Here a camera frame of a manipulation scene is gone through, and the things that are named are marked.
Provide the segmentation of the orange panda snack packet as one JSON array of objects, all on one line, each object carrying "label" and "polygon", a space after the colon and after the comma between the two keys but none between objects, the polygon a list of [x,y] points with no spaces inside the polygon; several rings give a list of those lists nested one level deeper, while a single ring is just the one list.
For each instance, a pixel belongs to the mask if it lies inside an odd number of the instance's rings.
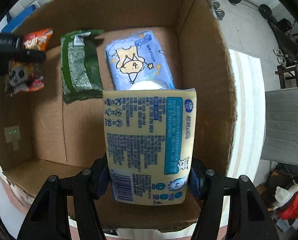
[{"label": "orange panda snack packet", "polygon": [[18,92],[35,92],[44,88],[40,65],[46,60],[46,47],[53,35],[47,28],[29,33],[23,38],[25,59],[9,61],[9,74],[5,79],[5,93],[12,96]]}]

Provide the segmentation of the green snack packet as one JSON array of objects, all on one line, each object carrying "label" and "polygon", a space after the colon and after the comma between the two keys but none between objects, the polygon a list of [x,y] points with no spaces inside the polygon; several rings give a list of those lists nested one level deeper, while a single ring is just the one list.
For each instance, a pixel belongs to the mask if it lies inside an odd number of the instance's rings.
[{"label": "green snack packet", "polygon": [[63,101],[75,101],[102,97],[103,85],[99,71],[97,47],[103,40],[97,36],[103,30],[76,30],[60,37],[61,81]]}]

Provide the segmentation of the blue bear tissue pack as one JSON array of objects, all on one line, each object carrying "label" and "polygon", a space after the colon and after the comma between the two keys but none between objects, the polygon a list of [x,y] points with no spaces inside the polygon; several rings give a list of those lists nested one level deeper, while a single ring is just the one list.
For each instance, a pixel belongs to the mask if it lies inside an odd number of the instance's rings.
[{"label": "blue bear tissue pack", "polygon": [[105,53],[116,90],[174,89],[164,51],[152,31],[114,40]]}]

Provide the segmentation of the yellow tissue pack blue print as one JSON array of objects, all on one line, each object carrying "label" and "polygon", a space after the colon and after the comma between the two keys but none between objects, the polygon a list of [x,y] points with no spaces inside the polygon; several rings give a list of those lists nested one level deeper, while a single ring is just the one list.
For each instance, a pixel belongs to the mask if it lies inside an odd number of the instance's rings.
[{"label": "yellow tissue pack blue print", "polygon": [[194,89],[105,91],[104,135],[114,199],[184,202],[195,139]]}]

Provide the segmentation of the blue foam mat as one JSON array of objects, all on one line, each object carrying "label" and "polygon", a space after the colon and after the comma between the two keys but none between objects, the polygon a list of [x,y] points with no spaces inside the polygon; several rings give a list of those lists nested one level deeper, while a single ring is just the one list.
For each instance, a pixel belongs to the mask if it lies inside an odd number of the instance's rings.
[{"label": "blue foam mat", "polygon": [[7,25],[2,29],[3,33],[11,33],[18,26],[22,24],[22,22],[30,16],[36,10],[36,6],[34,4],[30,5],[22,12],[20,12],[17,16],[12,17],[9,12],[6,13]]}]

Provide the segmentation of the grey chair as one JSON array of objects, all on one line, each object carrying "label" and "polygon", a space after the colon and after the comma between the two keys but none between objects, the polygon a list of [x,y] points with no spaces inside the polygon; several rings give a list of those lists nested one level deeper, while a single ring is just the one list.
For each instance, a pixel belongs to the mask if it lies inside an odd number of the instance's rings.
[{"label": "grey chair", "polygon": [[298,165],[298,87],[265,92],[262,160]]}]

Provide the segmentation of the cardboard box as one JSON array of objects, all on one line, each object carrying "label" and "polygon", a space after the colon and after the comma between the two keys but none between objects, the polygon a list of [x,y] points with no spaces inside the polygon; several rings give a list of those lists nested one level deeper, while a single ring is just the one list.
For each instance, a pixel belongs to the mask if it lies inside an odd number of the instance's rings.
[{"label": "cardboard box", "polygon": [[52,0],[15,33],[46,29],[46,61],[0,77],[0,165],[34,198],[19,236],[197,222],[192,163],[225,174],[236,121],[211,0]]}]

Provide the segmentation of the chrome dumbbell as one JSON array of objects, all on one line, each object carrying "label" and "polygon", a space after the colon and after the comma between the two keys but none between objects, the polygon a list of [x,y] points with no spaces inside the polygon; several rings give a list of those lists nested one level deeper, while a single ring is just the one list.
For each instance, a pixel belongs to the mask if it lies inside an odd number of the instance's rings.
[{"label": "chrome dumbbell", "polygon": [[215,18],[219,21],[222,21],[223,18],[225,17],[225,12],[220,8],[220,2],[216,0],[212,0],[212,12],[215,16]]}]

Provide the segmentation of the barbell on floor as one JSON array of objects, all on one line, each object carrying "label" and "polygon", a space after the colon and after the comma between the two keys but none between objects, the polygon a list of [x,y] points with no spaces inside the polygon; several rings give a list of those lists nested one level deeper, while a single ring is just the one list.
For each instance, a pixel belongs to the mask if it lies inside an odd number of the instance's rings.
[{"label": "barbell on floor", "polygon": [[266,4],[261,4],[261,5],[257,5],[254,2],[251,2],[249,0],[228,0],[232,5],[237,5],[240,4],[242,1],[245,1],[251,5],[253,5],[254,7],[257,8],[258,12],[261,14],[261,16],[265,19],[265,20],[270,20],[273,16],[272,14],[272,10],[271,8],[266,5]]}]

